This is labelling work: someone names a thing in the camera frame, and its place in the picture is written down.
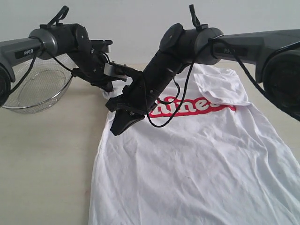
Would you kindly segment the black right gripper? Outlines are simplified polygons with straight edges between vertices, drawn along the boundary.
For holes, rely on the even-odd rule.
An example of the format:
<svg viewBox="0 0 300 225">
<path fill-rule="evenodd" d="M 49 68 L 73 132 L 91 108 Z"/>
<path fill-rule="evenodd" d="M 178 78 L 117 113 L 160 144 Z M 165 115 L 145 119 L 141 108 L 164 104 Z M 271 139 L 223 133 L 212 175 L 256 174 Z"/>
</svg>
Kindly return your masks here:
<svg viewBox="0 0 300 225">
<path fill-rule="evenodd" d="M 155 101 L 171 81 L 171 70 L 144 70 L 142 76 L 126 86 L 105 104 L 115 112 L 110 131 L 121 135 L 129 127 L 144 119 L 155 107 Z"/>
</svg>

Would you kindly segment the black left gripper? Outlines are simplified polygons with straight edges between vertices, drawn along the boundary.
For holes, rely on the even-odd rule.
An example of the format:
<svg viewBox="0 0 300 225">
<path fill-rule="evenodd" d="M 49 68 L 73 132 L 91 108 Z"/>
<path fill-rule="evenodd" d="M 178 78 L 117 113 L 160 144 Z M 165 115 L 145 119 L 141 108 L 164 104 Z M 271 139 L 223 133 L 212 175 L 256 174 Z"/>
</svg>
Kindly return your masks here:
<svg viewBox="0 0 300 225">
<path fill-rule="evenodd" d="M 108 61 L 101 52 L 96 50 L 92 53 L 74 51 L 71 52 L 71 59 L 78 66 L 78 68 L 72 69 L 73 77 L 79 77 L 104 91 L 113 90 L 113 79 L 104 74 L 104 67 Z"/>
</svg>

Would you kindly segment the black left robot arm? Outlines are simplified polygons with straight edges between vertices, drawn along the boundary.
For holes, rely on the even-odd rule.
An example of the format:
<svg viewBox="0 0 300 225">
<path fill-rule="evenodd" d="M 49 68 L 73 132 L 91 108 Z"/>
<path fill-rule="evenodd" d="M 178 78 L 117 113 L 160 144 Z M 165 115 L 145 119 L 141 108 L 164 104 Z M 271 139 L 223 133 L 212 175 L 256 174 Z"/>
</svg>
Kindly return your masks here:
<svg viewBox="0 0 300 225">
<path fill-rule="evenodd" d="M 91 40 L 85 27 L 74 24 L 41 25 L 33 30 L 29 37 L 3 41 L 0 44 L 0 104 L 4 105 L 15 91 L 11 84 L 15 82 L 13 67 L 30 60 L 35 63 L 54 59 L 67 54 L 77 65 L 70 71 L 75 76 L 89 82 L 92 86 L 112 91 L 113 78 L 104 74 L 109 62 L 108 47 L 111 40 Z"/>
</svg>

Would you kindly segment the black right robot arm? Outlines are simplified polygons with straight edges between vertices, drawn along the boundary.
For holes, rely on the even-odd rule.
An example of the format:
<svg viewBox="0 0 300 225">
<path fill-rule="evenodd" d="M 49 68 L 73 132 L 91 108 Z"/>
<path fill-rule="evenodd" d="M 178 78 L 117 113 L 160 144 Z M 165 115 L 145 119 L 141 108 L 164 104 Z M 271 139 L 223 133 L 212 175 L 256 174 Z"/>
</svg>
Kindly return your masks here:
<svg viewBox="0 0 300 225">
<path fill-rule="evenodd" d="M 132 83 L 106 103 L 115 113 L 111 132 L 122 134 L 144 119 L 170 81 L 195 64 L 215 65 L 220 60 L 255 65 L 252 84 L 274 106 L 300 118 L 300 32 L 275 30 L 225 35 L 206 24 L 185 30 L 177 23 L 161 39 L 159 49 L 143 71 L 116 64 L 114 75 Z"/>
</svg>

